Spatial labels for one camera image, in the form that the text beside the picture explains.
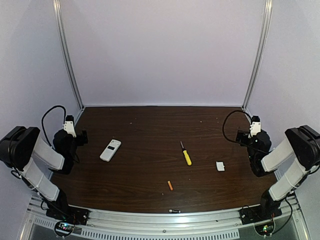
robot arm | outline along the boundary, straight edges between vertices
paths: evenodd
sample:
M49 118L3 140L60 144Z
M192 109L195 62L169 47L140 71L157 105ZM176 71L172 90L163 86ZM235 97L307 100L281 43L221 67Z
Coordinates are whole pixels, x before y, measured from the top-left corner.
M56 169L63 165L63 170L65 166L65 158L44 143L39 133L37 127L15 127L0 141L0 160L12 169L15 177L21 178L29 188L42 196L48 205L48 217L85 225L89 211L69 206L66 194L50 182L34 162L32 154Z
M272 214L280 216L281 202L320 164L320 134L307 125L287 129L285 139L270 153L266 152L271 146L268 134L254 128L253 124L250 132L238 131L236 140L247 146L250 166L257 177L272 173L288 158L294 157L293 163L279 181L262 194L260 205L240 211L243 224L269 219Z
M76 134L74 117L68 115L63 129L54 135L55 150L38 136L33 154L47 164L53 172L69 174L74 166L77 147L87 143L87 132L82 131L82 134Z

dark wood tabletop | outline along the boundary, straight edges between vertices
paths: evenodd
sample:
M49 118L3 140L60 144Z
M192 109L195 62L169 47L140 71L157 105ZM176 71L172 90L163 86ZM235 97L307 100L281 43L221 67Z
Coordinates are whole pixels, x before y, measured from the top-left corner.
M247 149L222 135L226 115L236 107L87 107L76 129L87 130L89 143L79 147L80 164L52 182L66 192L70 205L133 212L183 213L232 209L260 203L276 182L273 174L256 177ZM249 129L242 113L225 126L234 139ZM121 147L110 162L100 159L108 143ZM188 166L180 145L191 158ZM223 161L219 172L216 162ZM171 181L173 191L168 187Z

yellow screwdriver handle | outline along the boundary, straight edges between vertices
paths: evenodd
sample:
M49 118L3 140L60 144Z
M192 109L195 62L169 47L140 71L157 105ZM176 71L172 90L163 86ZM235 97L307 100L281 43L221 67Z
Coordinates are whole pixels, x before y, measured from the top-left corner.
M189 154L187 153L187 150L183 150L182 152L183 152L184 158L186 160L186 164L188 164L188 166L191 166L192 162L189 157Z

small orange object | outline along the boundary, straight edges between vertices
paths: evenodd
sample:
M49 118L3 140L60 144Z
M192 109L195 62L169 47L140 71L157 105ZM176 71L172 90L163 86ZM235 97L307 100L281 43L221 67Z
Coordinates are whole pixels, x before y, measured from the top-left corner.
M171 190L171 191L173 191L173 190L174 190L174 188L172 187L172 185L171 185L171 182L170 182L170 181L168 181L168 185L169 185L170 190Z

white backdrop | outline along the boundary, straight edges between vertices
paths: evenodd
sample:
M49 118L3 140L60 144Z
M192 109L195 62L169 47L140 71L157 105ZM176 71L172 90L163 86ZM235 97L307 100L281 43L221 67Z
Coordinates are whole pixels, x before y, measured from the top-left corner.
M85 106L241 106L265 1L61 2Z
M263 60L248 110L276 146L285 130L320 133L320 1L275 0ZM288 165L281 166L283 174ZM319 239L320 171L296 190L311 239Z
M61 104L79 113L62 56L52 0L0 1L0 139L15 126L39 127ZM63 112L48 114L50 139ZM0 161L0 239L16 240L31 198L22 180Z

